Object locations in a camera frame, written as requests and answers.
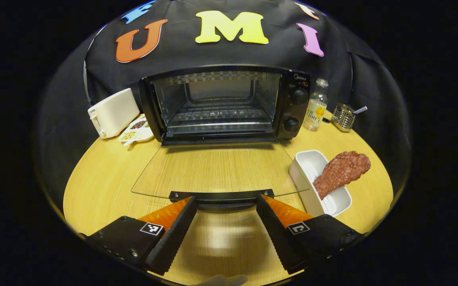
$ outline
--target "spice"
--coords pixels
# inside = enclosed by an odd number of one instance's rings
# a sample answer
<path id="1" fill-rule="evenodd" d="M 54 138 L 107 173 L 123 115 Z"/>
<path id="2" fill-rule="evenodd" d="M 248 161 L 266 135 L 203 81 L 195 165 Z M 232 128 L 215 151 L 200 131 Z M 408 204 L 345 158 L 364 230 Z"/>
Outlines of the spice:
<path id="1" fill-rule="evenodd" d="M 131 129 L 138 129 L 138 128 L 141 128 L 142 125 L 144 125 L 144 123 L 146 123 L 146 120 L 143 120 L 143 121 L 139 121 L 137 123 L 135 123 L 132 127 L 130 127 Z"/>
<path id="2" fill-rule="evenodd" d="M 121 137 L 122 140 L 130 140 L 132 139 L 132 137 L 136 134 L 137 132 L 136 131 L 129 131 L 129 132 L 126 132 L 125 134 L 123 134 L 123 136 Z"/>

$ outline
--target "orange letter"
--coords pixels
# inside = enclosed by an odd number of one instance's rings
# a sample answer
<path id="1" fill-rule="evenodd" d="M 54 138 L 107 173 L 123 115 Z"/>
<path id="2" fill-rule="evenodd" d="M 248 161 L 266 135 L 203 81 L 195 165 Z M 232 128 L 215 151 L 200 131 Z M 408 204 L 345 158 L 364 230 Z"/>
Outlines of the orange letter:
<path id="1" fill-rule="evenodd" d="M 146 44 L 137 50 L 132 49 L 132 40 L 133 36 L 138 33 L 138 29 L 121 35 L 116 40 L 116 43 L 118 43 L 118 46 L 116 47 L 116 60 L 120 63 L 129 63 L 151 53 L 151 51 L 153 51 L 158 45 L 162 24 L 166 22 L 167 19 L 164 19 L 146 25 L 146 27 L 144 27 L 144 29 L 147 29 Z"/>

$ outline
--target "bottle cap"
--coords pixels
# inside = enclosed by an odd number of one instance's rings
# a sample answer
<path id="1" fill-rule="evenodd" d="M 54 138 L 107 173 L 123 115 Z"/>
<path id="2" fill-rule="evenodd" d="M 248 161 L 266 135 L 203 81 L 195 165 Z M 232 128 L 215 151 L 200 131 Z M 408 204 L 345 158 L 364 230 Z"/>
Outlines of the bottle cap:
<path id="1" fill-rule="evenodd" d="M 316 81 L 316 83 L 317 83 L 318 85 L 320 85 L 321 87 L 327 87 L 327 86 L 328 86 L 327 80 L 322 79 L 322 78 L 318 78 L 318 80 Z"/>

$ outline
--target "plastic bottle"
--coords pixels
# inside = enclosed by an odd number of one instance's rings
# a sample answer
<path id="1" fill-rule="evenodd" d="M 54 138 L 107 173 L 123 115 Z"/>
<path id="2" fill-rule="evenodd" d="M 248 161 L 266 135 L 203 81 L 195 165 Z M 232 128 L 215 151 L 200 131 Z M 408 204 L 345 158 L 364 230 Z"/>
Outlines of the plastic bottle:
<path id="1" fill-rule="evenodd" d="M 326 105 L 328 104 L 328 99 L 326 97 L 328 82 L 322 78 L 318 78 L 316 84 L 316 89 L 311 94 L 307 113 L 305 114 L 305 119 L 303 119 L 302 124 L 303 127 L 311 131 L 317 131 L 321 126 Z"/>

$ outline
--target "black background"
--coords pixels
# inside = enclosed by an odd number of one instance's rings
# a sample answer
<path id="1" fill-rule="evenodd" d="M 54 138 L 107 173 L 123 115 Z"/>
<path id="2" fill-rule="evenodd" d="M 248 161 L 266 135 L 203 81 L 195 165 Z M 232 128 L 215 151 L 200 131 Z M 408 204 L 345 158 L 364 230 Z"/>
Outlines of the black background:
<path id="1" fill-rule="evenodd" d="M 140 1 L 0 2 L 0 284 L 151 284 L 95 252 L 53 213 L 33 174 L 40 92 L 82 40 Z M 319 1 L 401 85 L 411 178 L 384 223 L 298 284 L 458 284 L 458 3 Z"/>

